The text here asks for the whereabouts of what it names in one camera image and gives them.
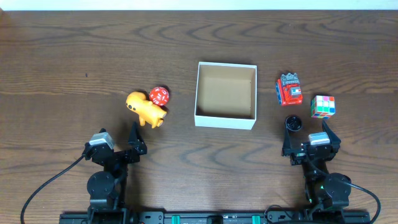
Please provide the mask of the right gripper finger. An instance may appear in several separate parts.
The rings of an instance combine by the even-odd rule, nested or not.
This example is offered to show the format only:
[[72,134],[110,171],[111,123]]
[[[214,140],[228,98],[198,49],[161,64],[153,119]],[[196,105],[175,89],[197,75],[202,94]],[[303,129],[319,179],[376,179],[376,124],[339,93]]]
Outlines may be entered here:
[[329,128],[325,120],[322,121],[322,130],[327,133],[330,139],[330,144],[332,145],[341,144],[341,139]]
[[289,129],[287,127],[285,127],[285,131],[284,131],[284,141],[283,141],[282,149],[283,150],[291,150]]

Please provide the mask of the red and grey toy truck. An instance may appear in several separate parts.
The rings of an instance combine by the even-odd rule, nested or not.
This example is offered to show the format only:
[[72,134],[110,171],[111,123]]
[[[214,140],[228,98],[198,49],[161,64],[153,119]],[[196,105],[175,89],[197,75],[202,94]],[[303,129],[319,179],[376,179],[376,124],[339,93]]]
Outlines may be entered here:
[[282,74],[275,83],[275,90],[281,106],[302,104],[303,96],[297,73]]

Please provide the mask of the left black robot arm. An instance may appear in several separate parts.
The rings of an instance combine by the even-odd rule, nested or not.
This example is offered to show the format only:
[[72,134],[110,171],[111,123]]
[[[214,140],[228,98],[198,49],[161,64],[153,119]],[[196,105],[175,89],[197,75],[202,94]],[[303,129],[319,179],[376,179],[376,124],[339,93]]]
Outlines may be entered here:
[[118,210],[124,206],[128,165],[139,162],[140,156],[147,153],[137,123],[133,123],[127,143],[130,149],[116,152],[114,139],[103,128],[85,144],[82,153],[85,160],[103,167],[87,183],[90,207],[95,211]]

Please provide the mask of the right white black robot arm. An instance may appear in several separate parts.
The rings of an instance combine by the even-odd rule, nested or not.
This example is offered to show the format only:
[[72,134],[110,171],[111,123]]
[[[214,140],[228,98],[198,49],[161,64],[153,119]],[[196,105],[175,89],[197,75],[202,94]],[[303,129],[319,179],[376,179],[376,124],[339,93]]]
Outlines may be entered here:
[[308,141],[295,147],[290,134],[301,130],[297,116],[285,120],[282,155],[290,158],[293,166],[301,166],[305,179],[305,195],[315,210],[341,210],[349,205],[351,179],[339,173],[330,173],[326,162],[340,149],[341,139],[322,121],[322,132],[308,135]]

